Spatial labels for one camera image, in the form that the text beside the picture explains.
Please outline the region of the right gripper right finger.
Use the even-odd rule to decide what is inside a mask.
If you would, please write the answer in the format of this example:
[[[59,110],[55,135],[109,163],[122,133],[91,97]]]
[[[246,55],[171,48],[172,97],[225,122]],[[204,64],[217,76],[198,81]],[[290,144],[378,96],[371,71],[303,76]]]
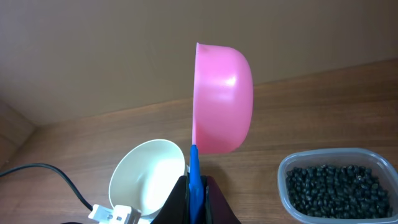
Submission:
[[[204,176],[205,181],[205,223],[206,224],[241,224],[216,180],[212,176]]]

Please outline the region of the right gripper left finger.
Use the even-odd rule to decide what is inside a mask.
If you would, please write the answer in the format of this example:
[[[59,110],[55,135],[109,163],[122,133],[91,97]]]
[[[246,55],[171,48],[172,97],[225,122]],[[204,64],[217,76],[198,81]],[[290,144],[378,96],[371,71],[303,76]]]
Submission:
[[[188,192],[187,176],[180,176],[151,224],[189,224]]]

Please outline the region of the pink scoop blue handle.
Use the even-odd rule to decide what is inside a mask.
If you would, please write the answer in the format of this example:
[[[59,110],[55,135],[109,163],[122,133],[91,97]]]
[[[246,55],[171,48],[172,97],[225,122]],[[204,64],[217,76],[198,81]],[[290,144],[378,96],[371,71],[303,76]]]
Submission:
[[[197,44],[188,184],[190,223],[198,223],[204,209],[199,155],[225,154],[242,145],[251,124],[253,94],[251,69],[241,52]]]

